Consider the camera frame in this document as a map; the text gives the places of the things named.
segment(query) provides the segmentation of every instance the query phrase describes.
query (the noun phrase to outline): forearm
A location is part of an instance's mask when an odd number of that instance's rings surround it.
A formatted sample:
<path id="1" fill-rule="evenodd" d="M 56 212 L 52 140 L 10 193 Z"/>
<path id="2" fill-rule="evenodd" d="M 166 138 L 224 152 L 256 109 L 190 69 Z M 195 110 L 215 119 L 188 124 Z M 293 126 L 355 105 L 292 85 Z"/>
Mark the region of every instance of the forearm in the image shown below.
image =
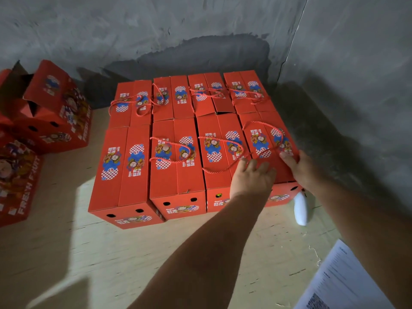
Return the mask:
<path id="1" fill-rule="evenodd" d="M 332 180 L 319 182 L 310 191 L 394 306 L 406 307 L 412 288 L 411 220 L 381 210 Z"/>
<path id="2" fill-rule="evenodd" d="M 267 197 L 232 199 L 170 256 L 130 308 L 227 308 L 245 243 Z"/>

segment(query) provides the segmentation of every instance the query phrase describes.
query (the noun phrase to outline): person's right arm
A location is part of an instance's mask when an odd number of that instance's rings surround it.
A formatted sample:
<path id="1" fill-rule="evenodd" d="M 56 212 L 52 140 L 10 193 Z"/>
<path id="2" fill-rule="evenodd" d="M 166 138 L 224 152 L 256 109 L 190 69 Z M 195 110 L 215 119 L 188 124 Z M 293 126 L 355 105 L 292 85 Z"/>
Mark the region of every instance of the person's right arm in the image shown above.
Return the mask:
<path id="1" fill-rule="evenodd" d="M 380 209 L 326 176 L 300 151 L 282 160 L 331 216 L 345 243 L 397 309 L 412 307 L 412 219 Z"/>

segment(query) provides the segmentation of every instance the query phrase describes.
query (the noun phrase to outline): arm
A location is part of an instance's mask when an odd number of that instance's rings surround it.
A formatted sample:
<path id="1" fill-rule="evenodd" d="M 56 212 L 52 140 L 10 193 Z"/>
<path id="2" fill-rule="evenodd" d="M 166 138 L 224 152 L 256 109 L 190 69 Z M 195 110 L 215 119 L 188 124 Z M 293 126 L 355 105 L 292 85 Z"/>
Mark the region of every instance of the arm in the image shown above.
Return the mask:
<path id="1" fill-rule="evenodd" d="M 381 210 L 350 192 L 317 168 L 303 151 L 300 161 L 281 153 L 293 176 L 331 216 L 346 244 L 365 270 L 398 308 L 410 308 L 412 289 L 412 221 Z"/>
<path id="2" fill-rule="evenodd" d="M 230 202 L 201 226 L 160 267 L 129 309 L 229 306 L 246 240 L 275 181 L 274 169 L 239 161 Z"/>

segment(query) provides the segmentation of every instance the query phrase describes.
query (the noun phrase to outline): qr code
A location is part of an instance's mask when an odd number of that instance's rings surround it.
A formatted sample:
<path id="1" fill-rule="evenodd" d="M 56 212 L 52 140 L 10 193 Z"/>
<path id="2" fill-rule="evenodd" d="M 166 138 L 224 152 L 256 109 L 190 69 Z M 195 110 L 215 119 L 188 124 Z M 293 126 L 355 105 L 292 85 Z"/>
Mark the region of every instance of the qr code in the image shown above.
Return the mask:
<path id="1" fill-rule="evenodd" d="M 327 304 L 323 302 L 316 293 L 313 293 L 312 298 L 306 305 L 307 309 L 330 309 Z"/>

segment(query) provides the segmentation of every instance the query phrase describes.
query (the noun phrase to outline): wooden floor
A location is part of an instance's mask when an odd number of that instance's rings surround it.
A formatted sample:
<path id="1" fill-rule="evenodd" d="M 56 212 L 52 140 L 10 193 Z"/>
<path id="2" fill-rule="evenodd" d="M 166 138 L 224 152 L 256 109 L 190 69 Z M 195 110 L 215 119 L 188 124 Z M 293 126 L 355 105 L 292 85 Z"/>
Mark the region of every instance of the wooden floor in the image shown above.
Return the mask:
<path id="1" fill-rule="evenodd" d="M 45 156 L 28 220 L 0 229 L 0 308 L 126 308 L 213 216 L 123 231 L 89 214 L 108 117 L 107 109 L 94 112 L 88 147 Z M 307 227 L 296 224 L 292 203 L 263 210 L 246 244 L 230 308 L 288 308 L 299 299 L 339 238 L 322 206 L 311 196 L 309 202 L 315 208 Z"/>

